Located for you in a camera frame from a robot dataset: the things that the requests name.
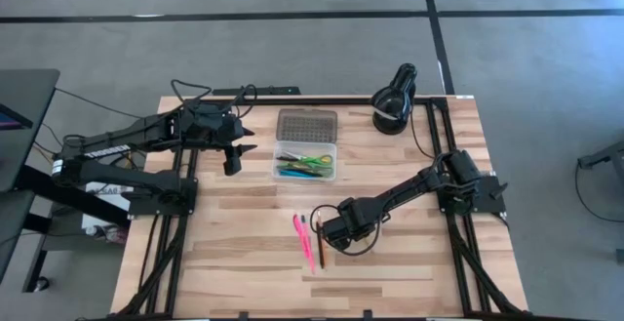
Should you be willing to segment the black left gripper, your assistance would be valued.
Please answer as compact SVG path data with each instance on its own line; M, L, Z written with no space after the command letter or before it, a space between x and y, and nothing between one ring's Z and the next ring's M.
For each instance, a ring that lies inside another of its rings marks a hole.
M215 103L192 103L184 108L185 146L229 146L234 140L255 133L242 125L231 106ZM257 148L256 144L238 144L237 152Z

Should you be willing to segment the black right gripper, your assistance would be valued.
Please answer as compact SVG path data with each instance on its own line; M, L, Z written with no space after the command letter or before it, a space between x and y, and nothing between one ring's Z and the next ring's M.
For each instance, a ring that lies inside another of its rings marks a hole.
M353 242L359 242L374 233L364 251L376 244L380 228L387 215L385 202L374 197L347 198L337 207L337 216L325 221L322 236L337 251L347 251Z

